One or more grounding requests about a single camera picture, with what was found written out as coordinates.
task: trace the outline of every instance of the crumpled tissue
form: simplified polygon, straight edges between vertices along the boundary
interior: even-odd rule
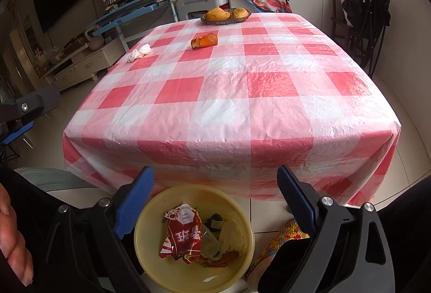
[[[135,48],[133,51],[129,53],[126,62],[131,63],[138,58],[144,57],[146,54],[151,52],[151,47],[149,44],[145,44],[140,48]]]

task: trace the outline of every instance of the red wrapper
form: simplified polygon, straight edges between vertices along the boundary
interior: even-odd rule
[[[165,217],[168,219],[168,236],[159,256],[165,258],[172,255],[175,260],[183,258],[188,264],[199,260],[202,221],[197,211],[183,203],[169,210]]]

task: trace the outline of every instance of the red and white checkered tablecloth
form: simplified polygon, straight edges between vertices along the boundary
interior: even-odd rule
[[[192,50],[208,32],[218,45]],[[146,43],[152,53],[120,59],[65,129],[68,170],[109,192],[149,165],[154,192],[200,183],[282,199],[276,173],[287,164],[341,204],[373,198],[401,125],[361,68],[304,18],[188,20],[134,48]]]

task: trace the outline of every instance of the wooden chair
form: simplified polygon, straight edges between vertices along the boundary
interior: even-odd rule
[[[356,39],[356,31],[353,27],[349,26],[346,22],[346,19],[343,17],[343,19],[337,18],[337,0],[332,0],[332,30],[331,30],[331,39],[335,41],[335,38],[341,38],[345,39],[344,48],[346,52],[349,52],[353,50],[353,46],[355,44]],[[342,28],[346,29],[347,35],[336,35],[335,30],[337,28],[337,25],[341,26]]]

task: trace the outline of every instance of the wicker basket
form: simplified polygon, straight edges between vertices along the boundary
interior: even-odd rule
[[[228,8],[226,11],[229,13],[232,13],[234,9],[235,8]],[[236,19],[229,18],[227,20],[206,20],[205,16],[202,16],[200,20],[208,25],[227,25],[227,24],[233,24],[233,23],[241,23],[251,16],[250,11],[247,11],[247,12],[248,12],[248,16],[242,17],[242,18],[236,18]]]

